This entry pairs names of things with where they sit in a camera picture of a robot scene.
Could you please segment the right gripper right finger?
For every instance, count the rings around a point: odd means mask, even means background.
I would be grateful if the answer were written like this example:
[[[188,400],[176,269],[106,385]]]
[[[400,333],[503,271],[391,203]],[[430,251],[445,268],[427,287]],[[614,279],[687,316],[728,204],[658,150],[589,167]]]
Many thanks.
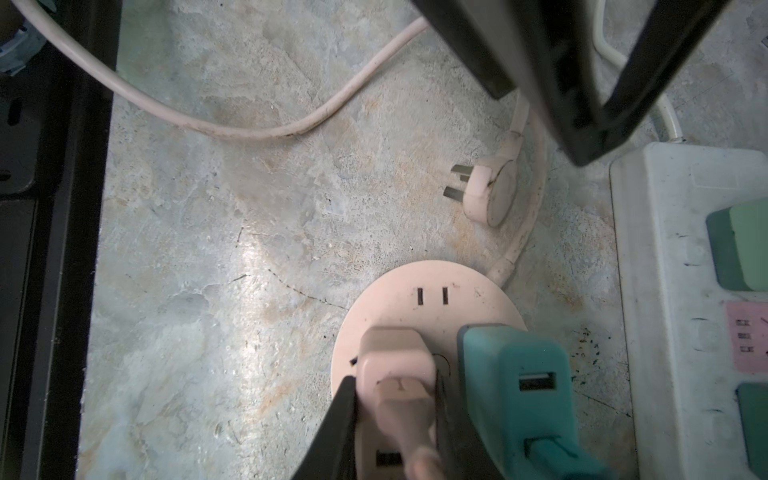
[[[460,395],[437,373],[436,442],[447,479],[502,479],[467,413]]]

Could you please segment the pink charger plug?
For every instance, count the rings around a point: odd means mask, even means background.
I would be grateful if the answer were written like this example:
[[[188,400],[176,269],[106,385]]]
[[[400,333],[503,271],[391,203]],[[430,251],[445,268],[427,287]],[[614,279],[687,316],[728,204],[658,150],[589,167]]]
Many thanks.
[[[356,373],[359,479],[444,479],[436,441],[437,368],[413,329],[374,328]]]

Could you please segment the white power strip coloured sockets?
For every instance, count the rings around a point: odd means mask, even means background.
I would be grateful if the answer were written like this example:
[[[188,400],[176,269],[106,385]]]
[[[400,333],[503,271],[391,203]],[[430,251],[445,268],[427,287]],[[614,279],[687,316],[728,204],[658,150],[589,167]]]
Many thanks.
[[[767,380],[767,296],[719,285],[706,219],[767,194],[766,44],[766,3],[734,2],[703,45],[724,77],[678,107],[687,141],[610,167],[644,479],[753,477],[737,391]]]

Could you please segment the pink round socket with cable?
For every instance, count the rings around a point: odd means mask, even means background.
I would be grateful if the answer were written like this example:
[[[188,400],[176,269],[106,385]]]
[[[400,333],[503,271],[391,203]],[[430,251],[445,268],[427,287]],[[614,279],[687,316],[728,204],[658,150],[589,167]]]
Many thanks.
[[[181,128],[226,140],[271,141],[313,130],[330,118],[362,87],[377,69],[431,25],[422,16],[379,51],[343,89],[308,117],[285,127],[245,129],[199,120],[156,101],[119,77],[74,40],[37,1],[11,1],[42,36],[102,85],[137,107]],[[465,326],[501,324],[526,330],[501,284],[511,275],[511,257],[486,275],[457,263],[430,260],[406,264],[384,274],[358,297],[339,331],[331,366],[334,397],[346,376],[356,379],[363,335],[374,328],[405,328],[419,333],[433,355],[437,373],[461,382],[458,334]]]

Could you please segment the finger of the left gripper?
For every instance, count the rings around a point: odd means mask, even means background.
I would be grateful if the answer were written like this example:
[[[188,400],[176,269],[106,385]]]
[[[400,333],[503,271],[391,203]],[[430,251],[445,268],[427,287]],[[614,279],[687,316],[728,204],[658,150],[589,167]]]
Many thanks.
[[[577,167],[615,150],[651,113],[670,140],[682,125],[666,89],[727,4],[657,1],[632,50],[623,54],[604,33],[607,4],[518,1],[521,42],[532,91],[562,151]]]
[[[416,1],[414,6],[494,99],[523,92],[526,1]]]

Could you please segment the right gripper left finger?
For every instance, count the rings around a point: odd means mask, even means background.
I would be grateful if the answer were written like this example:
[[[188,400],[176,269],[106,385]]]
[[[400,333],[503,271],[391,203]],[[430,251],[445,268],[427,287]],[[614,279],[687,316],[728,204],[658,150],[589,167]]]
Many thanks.
[[[346,376],[292,479],[356,479],[356,379]]]

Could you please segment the light green charger plug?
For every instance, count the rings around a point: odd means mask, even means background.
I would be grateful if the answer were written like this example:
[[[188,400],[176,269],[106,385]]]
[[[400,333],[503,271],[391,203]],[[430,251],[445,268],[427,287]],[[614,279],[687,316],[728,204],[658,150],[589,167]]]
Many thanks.
[[[706,218],[718,284],[729,291],[767,291],[767,198]]]

